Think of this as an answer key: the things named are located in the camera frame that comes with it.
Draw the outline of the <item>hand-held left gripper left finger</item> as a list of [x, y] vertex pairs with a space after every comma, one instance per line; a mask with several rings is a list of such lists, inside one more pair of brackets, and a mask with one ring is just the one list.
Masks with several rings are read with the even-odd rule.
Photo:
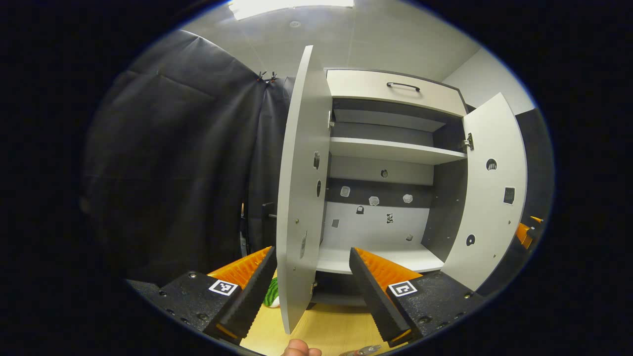
[[188, 271], [144, 296], [174, 320], [213, 338], [239, 345], [265, 300], [276, 271], [273, 246], [251, 253], [211, 273]]

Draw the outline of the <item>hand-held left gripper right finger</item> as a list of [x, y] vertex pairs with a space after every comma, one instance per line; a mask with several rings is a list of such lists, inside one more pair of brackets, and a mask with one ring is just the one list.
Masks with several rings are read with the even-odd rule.
[[392, 348], [428, 339], [486, 302], [444, 272], [414, 272], [360, 248], [350, 249], [349, 266], [378, 333]]

